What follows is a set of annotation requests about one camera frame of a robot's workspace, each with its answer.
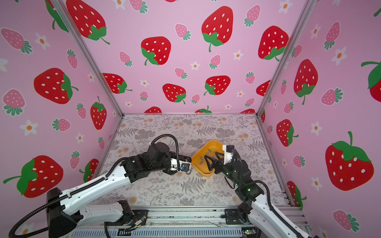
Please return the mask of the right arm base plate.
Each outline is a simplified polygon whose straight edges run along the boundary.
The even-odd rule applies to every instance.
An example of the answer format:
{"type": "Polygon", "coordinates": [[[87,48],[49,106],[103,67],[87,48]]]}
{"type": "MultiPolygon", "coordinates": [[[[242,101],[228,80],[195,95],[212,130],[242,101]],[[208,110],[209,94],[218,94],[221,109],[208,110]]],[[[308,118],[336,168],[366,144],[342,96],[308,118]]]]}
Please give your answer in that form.
{"type": "Polygon", "coordinates": [[[227,225],[251,225],[248,215],[249,212],[242,209],[225,209],[221,218],[225,219],[227,225]]]}

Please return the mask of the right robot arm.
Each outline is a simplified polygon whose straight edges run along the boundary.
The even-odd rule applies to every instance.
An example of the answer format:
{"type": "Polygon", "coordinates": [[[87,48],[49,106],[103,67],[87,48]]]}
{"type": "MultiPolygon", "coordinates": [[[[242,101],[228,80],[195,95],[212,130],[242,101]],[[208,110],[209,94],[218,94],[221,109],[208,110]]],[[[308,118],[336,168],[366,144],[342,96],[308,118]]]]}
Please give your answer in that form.
{"type": "Polygon", "coordinates": [[[246,161],[234,149],[232,153],[205,155],[209,169],[221,172],[233,183],[242,200],[238,206],[244,223],[256,226],[268,238],[309,238],[310,235],[285,216],[270,199],[268,186],[261,180],[253,180],[246,161]]]}

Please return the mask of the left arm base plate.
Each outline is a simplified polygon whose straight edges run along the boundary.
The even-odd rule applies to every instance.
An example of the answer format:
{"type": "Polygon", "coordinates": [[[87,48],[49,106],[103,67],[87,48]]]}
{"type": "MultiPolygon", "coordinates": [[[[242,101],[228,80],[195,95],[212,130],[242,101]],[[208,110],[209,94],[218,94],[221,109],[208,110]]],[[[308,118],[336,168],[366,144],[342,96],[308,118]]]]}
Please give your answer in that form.
{"type": "Polygon", "coordinates": [[[149,210],[132,210],[124,214],[117,222],[116,226],[145,226],[149,210]]]}

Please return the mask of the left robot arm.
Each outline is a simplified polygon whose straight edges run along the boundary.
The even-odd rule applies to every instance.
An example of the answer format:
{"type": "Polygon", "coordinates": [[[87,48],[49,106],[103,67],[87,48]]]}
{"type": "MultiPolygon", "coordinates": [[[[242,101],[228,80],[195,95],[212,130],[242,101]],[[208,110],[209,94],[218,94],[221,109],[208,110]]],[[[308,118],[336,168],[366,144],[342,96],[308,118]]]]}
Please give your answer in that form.
{"type": "Polygon", "coordinates": [[[168,175],[188,172],[191,161],[191,157],[179,153],[179,143],[175,136],[160,135],[150,143],[146,152],[118,159],[109,172],[64,191],[58,188],[49,191],[47,203],[18,221],[8,236],[17,238],[16,230],[41,211],[46,211],[47,227],[25,234],[24,237],[48,232],[50,238],[60,238],[81,225],[99,222],[116,223],[133,217],[126,202],[99,206],[94,211],[91,211],[89,204],[119,187],[148,177],[151,172],[162,171],[168,175]]]}

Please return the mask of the yellow plastic tray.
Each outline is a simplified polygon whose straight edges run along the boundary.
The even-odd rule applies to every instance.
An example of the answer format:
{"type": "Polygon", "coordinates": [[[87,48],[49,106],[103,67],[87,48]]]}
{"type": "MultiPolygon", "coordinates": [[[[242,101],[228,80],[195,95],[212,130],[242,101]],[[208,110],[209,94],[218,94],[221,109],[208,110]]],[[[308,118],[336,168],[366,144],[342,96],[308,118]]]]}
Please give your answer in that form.
{"type": "Polygon", "coordinates": [[[192,166],[207,178],[221,173],[225,163],[226,147],[217,140],[209,141],[191,158],[192,166]]]}

